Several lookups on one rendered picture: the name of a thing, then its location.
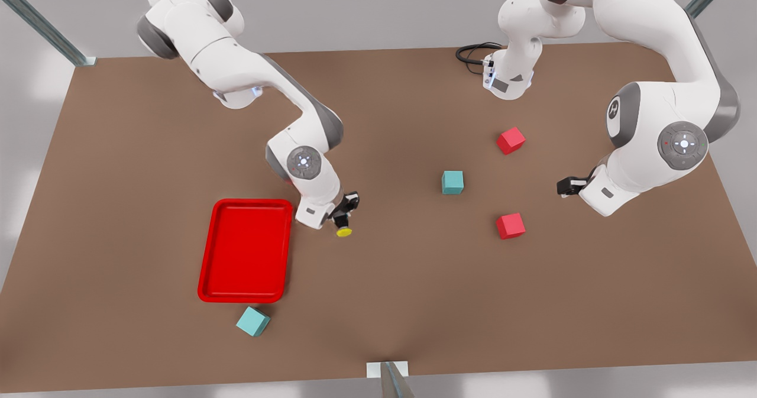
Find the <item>red cube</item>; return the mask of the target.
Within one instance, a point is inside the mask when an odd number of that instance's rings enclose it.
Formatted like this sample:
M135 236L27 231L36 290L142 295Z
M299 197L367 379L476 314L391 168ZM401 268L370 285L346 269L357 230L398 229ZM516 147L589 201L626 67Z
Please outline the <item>red cube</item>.
M526 228L520 213L509 213L496 220L498 234L501 240L521 236Z
M526 142L525 136L520 129L511 128L497 137L496 144L503 154L511 154L518 150Z

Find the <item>red plastic tray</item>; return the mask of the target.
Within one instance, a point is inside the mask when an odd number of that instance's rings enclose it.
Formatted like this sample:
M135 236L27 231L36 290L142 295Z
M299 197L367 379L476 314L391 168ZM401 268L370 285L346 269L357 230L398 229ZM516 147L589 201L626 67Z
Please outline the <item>red plastic tray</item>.
M284 199L220 199L213 206L198 298L275 303L286 288L293 208Z

